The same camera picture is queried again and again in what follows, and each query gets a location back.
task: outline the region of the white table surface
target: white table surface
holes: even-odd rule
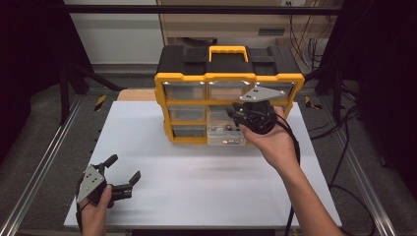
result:
[[[140,228],[278,228],[286,224],[290,201],[282,180],[255,146],[174,145],[165,136],[155,101],[115,101],[91,157],[109,184],[128,183],[140,170],[133,197],[115,202],[107,225]],[[337,225],[340,218],[294,103],[288,123],[301,147],[301,167]],[[75,201],[64,222],[78,227]],[[299,226],[296,217],[293,226]]]

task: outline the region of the electrical wire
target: electrical wire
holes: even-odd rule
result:
[[[289,18],[289,26],[290,26],[289,39],[290,39],[291,45],[294,48],[296,54],[298,54],[298,56],[300,58],[303,58],[302,51],[301,51],[301,43],[303,42],[304,34],[307,32],[308,24],[310,23],[310,21],[313,18],[313,16],[310,15],[309,16],[309,19],[307,20],[307,23],[301,28],[300,31],[302,33],[301,33],[301,39],[300,39],[300,41],[297,40],[297,36],[295,35],[295,32],[294,32],[294,28],[293,28],[293,24],[292,24],[292,15],[288,15],[288,18]]]
[[[329,135],[329,134],[331,134],[333,132],[338,131],[341,128],[341,126],[342,126],[342,124],[343,124],[344,121],[350,120],[351,118],[353,118],[353,117],[356,116],[356,114],[355,115],[352,115],[352,116],[349,116],[349,115],[350,115],[350,113],[352,113],[353,111],[356,111],[357,109],[358,109],[357,106],[351,107],[347,111],[346,115],[341,119],[341,122],[339,124],[333,126],[332,128],[330,128],[329,130],[327,130],[326,132],[324,132],[324,133],[322,133],[320,135],[311,137],[310,140],[312,140],[312,141],[313,140],[318,140],[318,139],[321,139],[321,138],[323,138],[323,137],[325,137],[325,136],[327,136],[327,135]]]
[[[351,107],[350,109],[349,109],[349,111],[347,112],[347,114],[346,114],[346,117],[348,117],[348,115],[349,115],[349,113],[350,112],[352,112],[352,111],[354,111],[355,109],[353,109],[353,108],[355,108],[356,109],[356,106],[353,106],[353,107]],[[336,189],[339,189],[339,190],[342,190],[342,191],[344,191],[345,193],[347,193],[348,195],[350,195],[352,198],[354,198],[364,209],[365,209],[365,211],[369,214],[369,216],[370,216],[370,218],[371,218],[371,221],[372,221],[372,225],[373,225],[373,227],[372,227],[372,231],[371,231],[371,233],[369,234],[369,236],[372,236],[372,235],[374,235],[375,234],[375,231],[376,231],[376,225],[375,225],[375,223],[374,223],[374,218],[373,218],[373,216],[372,216],[372,214],[371,214],[371,212],[369,211],[369,209],[368,209],[368,207],[358,198],[358,197],[356,197],[352,192],[350,192],[350,191],[348,191],[347,189],[345,189],[345,188],[343,188],[343,187],[341,187],[341,186],[338,186],[338,185],[334,185],[334,181],[335,181],[335,179],[336,179],[336,176],[337,176],[337,174],[338,174],[338,172],[339,172],[339,169],[340,169],[340,166],[341,166],[341,163],[343,162],[343,159],[344,159],[344,157],[346,156],[346,151],[347,151],[347,148],[349,147],[349,140],[350,140],[350,136],[349,136],[349,128],[348,128],[348,125],[347,125],[347,121],[348,121],[349,119],[344,119],[344,127],[345,127],[345,135],[346,135],[346,142],[345,142],[345,144],[344,144],[344,148],[343,148],[343,151],[342,151],[342,153],[341,153],[341,155],[340,155],[340,158],[339,158],[339,161],[338,161],[338,163],[337,163],[337,166],[336,166],[336,168],[335,168],[335,170],[334,170],[334,173],[333,173],[333,176],[331,177],[331,180],[330,180],[330,182],[329,182],[329,184],[328,184],[328,189],[331,191],[331,189],[332,188],[336,188]],[[344,233],[344,234],[346,234],[346,235],[349,235],[349,236],[354,236],[354,234],[352,234],[352,233],[350,233],[349,231],[347,231],[347,230],[345,230],[345,229],[343,229],[343,227],[341,227],[340,228],[340,230]]]
[[[300,56],[300,58],[303,60],[303,63],[309,67],[310,69],[312,69],[312,72],[314,70],[316,70],[317,68],[319,68],[318,66],[314,66],[315,63],[320,63],[321,60],[317,60],[316,57],[323,57],[323,55],[316,55],[315,51],[316,51],[316,46],[317,44],[320,44],[324,41],[324,38],[322,37],[323,35],[328,34],[331,31],[331,25],[333,22],[335,22],[335,19],[333,19],[331,16],[326,16],[326,19],[328,20],[328,24],[326,25],[325,29],[323,29],[319,36],[317,36],[317,38],[309,38],[309,42],[306,43],[304,41],[304,34],[307,32],[307,26],[310,22],[310,20],[312,19],[313,16],[310,16],[306,25],[304,25],[303,29],[301,29],[302,35],[301,35],[301,39],[300,41],[297,40],[295,33],[293,31],[292,28],[292,18],[290,18],[290,41],[291,44],[293,46],[293,48],[296,50],[297,54]],[[294,37],[295,39],[295,43],[297,45],[297,48],[294,45],[294,42],[292,41],[292,37]],[[308,45],[308,53],[309,53],[309,58],[311,60],[311,64],[307,61],[306,57],[305,57],[305,50],[301,50],[301,43],[304,42],[306,45]]]
[[[329,124],[331,124],[331,121],[329,121],[329,122],[325,123],[323,126],[316,127],[316,128],[311,129],[311,130],[308,130],[308,132],[315,131],[315,130],[320,130],[320,129],[322,129],[322,128],[326,127],[326,126],[327,126],[327,125],[329,125]]]
[[[86,208],[86,206],[87,206],[87,205],[89,205],[90,203],[91,203],[91,201],[88,201],[88,202],[87,202],[87,203],[83,206],[83,208],[81,208],[81,210],[80,210],[80,211],[83,211],[83,209],[84,209],[84,208]]]
[[[293,145],[294,145],[295,156],[297,158],[298,165],[300,165],[300,161],[301,161],[300,145],[299,145],[297,139],[295,138],[294,133],[292,132],[291,127],[289,126],[288,122],[282,116],[280,116],[276,113],[275,113],[275,115],[285,123],[285,125],[284,125],[282,122],[279,121],[279,119],[275,120],[275,123],[278,126],[280,126],[282,129],[284,129],[288,133],[288,135],[291,137]],[[285,236],[289,235],[289,231],[291,229],[291,224],[292,224],[293,217],[294,217],[294,208],[291,205],[291,209],[290,209],[289,215],[288,215],[288,220],[287,220],[287,223],[286,223],[286,226],[285,226],[285,233],[284,233]]]

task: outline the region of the white wall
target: white wall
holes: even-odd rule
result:
[[[155,5],[155,0],[65,0],[66,4]],[[71,14],[92,64],[156,64],[163,47],[158,14]]]

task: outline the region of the human hand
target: human hand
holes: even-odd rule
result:
[[[103,236],[106,232],[107,206],[111,200],[111,185],[104,189],[98,205],[88,199],[80,203],[82,209],[83,236]]]
[[[284,117],[282,107],[275,106],[274,111],[281,117]],[[288,167],[298,166],[294,144],[288,133],[282,127],[275,125],[274,128],[265,135],[258,135],[252,132],[248,127],[239,125],[243,136],[253,143],[263,154],[267,163],[269,163],[278,172]]]

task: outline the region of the metal bracket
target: metal bracket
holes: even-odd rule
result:
[[[104,182],[104,176],[98,173],[93,165],[89,165],[84,175],[83,183],[77,196],[77,204],[84,200],[92,191],[94,191],[101,183]]]
[[[284,90],[275,90],[271,88],[263,88],[255,86],[254,88],[250,89],[246,94],[240,97],[240,100],[247,101],[247,102],[257,102],[263,100],[269,100],[272,98],[284,98],[285,91]]]

